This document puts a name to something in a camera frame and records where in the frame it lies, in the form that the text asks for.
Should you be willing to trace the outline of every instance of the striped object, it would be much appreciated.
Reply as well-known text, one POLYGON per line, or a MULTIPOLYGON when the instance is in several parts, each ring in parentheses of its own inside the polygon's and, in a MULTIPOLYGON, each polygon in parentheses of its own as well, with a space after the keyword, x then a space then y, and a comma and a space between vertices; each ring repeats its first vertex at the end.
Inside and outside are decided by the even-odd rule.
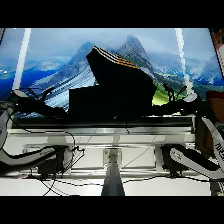
POLYGON ((108 51, 105 51, 104 49, 97 47, 94 45, 94 49, 97 50, 97 52, 102 55, 103 57, 107 58, 109 61, 115 63, 115 64, 119 64, 119 65, 123 65, 123 66, 127 66, 127 67, 131 67, 131 68, 136 68, 139 69, 139 67, 137 67, 136 65, 132 64, 131 62, 125 60, 124 58, 121 58, 115 54, 112 54, 108 51))

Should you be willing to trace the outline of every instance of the metal stand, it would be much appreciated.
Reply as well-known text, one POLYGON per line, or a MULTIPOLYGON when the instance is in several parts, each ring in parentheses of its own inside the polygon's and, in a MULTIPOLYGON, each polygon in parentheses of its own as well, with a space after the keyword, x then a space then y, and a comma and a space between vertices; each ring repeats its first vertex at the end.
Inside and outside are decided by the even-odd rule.
POLYGON ((117 165, 118 149, 111 149, 109 164, 101 196, 125 196, 123 183, 117 165))

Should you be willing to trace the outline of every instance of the large screen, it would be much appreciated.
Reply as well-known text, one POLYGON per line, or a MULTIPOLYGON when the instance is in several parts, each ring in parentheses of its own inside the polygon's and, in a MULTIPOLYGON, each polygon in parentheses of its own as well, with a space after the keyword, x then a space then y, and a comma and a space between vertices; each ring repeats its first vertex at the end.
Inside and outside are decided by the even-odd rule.
MULTIPOLYGON (((0 45, 1 99, 12 88, 23 33, 24 29, 6 29, 0 45)), ((167 103, 162 84, 169 84, 177 93, 185 85, 185 74, 203 99, 208 90, 223 91, 224 81, 209 30, 183 28, 182 34, 185 72, 175 28, 32 28, 20 87, 39 88, 42 90, 35 91, 40 93, 53 86, 46 103, 68 110, 69 89, 96 84, 86 59, 96 45, 124 57, 153 78, 157 86, 153 104, 167 103)))

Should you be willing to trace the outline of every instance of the screen displaying mountains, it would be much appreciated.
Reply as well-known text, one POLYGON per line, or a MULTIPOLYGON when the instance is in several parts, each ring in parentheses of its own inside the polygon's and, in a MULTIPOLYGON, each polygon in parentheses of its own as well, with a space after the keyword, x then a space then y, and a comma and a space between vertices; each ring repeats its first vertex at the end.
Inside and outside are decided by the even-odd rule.
MULTIPOLYGON (((86 29, 86 35, 85 30, 78 28, 67 29, 69 32, 65 29, 64 34, 60 30, 52 29, 51 32, 51 29, 45 29, 48 30, 48 35, 51 35, 49 38, 53 37, 51 41, 49 40, 48 44, 45 41, 48 36, 43 36, 43 33, 39 35, 41 32, 46 32, 43 30, 37 29, 31 33, 21 87, 34 88, 37 94, 41 94, 43 90, 49 87, 54 87, 52 94, 46 100, 49 106, 63 107, 65 110, 68 110, 69 89, 97 84, 86 59, 86 55, 92 50, 94 45, 125 58, 151 76, 157 86, 153 104, 164 104, 168 102, 168 95, 162 86, 163 83, 167 83, 173 87, 176 93, 185 85, 182 64, 175 38, 175 29, 160 29, 158 32, 161 35, 158 35, 157 38, 155 37, 156 30, 154 30, 151 36, 150 32, 149 34, 147 33, 147 30, 150 30, 149 28, 141 29, 141 32, 139 30, 128 29, 124 32, 124 29, 122 29, 120 32, 114 31, 114 36, 113 29, 111 29, 107 38, 105 33, 102 34, 99 32, 97 34, 93 30, 91 32, 88 31, 88 29, 86 29)), ((195 37, 195 33, 197 35, 197 32, 195 30, 192 32, 192 41, 194 41, 197 39, 197 36, 195 37)), ((188 31, 186 34, 188 42, 186 41, 184 47, 184 52, 186 52, 186 73, 193 82, 194 91, 203 99, 205 99, 206 92, 210 89, 218 91, 224 90, 224 80, 219 62, 212 41, 209 38, 207 37, 207 41, 204 40, 203 44, 205 49, 202 48, 201 42, 200 48, 198 47, 197 49, 195 43, 193 44, 194 46, 191 46, 188 31)), ((3 99, 5 94, 12 88, 18 58, 10 57, 7 54, 7 56, 4 56, 1 52, 1 47, 0 99, 3 99)), ((20 116, 35 117, 38 115, 20 116)))

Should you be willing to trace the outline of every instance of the sky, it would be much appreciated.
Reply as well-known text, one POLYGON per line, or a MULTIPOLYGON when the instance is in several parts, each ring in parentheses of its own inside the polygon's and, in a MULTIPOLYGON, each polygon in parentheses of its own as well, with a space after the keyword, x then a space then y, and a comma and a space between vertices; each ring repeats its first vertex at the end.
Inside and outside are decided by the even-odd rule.
MULTIPOLYGON (((2 57, 18 59, 24 28, 7 28, 0 45, 2 57)), ((72 57, 86 41, 101 47, 119 48, 127 35, 136 36, 146 52, 179 55, 174 28, 32 28, 27 58, 72 57)), ((184 28, 185 57, 209 60, 215 50, 207 28, 184 28)))

